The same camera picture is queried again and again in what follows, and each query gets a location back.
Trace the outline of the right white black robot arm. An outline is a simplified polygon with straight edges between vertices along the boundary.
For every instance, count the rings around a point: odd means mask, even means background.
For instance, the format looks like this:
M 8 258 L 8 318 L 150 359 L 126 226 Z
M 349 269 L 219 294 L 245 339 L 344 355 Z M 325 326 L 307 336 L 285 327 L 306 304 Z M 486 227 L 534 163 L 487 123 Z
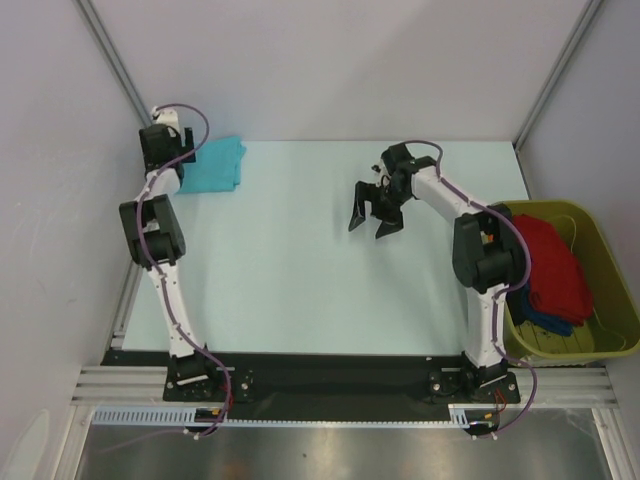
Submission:
M 431 145 L 435 157 L 414 156 L 412 144 L 388 147 L 372 167 L 374 182 L 356 182 L 349 228 L 355 230 L 373 216 L 379 221 L 376 238 L 397 233 L 404 227 L 402 207 L 410 200 L 428 204 L 451 225 L 452 268 L 467 298 L 461 388 L 469 399 L 484 401 L 508 374 L 506 297 L 529 280 L 529 248 L 506 205 L 484 205 L 444 176 L 439 144 Z

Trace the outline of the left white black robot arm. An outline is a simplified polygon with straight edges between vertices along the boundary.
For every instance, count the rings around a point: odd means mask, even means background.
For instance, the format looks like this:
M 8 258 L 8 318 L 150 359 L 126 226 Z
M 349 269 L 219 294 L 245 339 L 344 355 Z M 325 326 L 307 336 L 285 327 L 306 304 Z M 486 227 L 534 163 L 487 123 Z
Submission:
M 184 179 L 183 163 L 195 160 L 193 132 L 154 124 L 139 131 L 145 184 L 119 215 L 133 262 L 148 274 L 160 301 L 169 337 L 169 381 L 186 385 L 197 398 L 214 397 L 221 376 L 206 365 L 188 319 L 179 285 L 178 262 L 186 242 L 171 204 Z

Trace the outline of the turquoise t shirt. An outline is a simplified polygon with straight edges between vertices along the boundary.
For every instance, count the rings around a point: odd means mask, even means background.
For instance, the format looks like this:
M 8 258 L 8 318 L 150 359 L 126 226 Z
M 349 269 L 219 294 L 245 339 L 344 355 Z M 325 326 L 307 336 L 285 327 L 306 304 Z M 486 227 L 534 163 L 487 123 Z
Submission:
M 241 183 L 242 159 L 246 147 L 238 136 L 208 141 L 194 163 L 184 165 L 179 194 L 233 192 Z

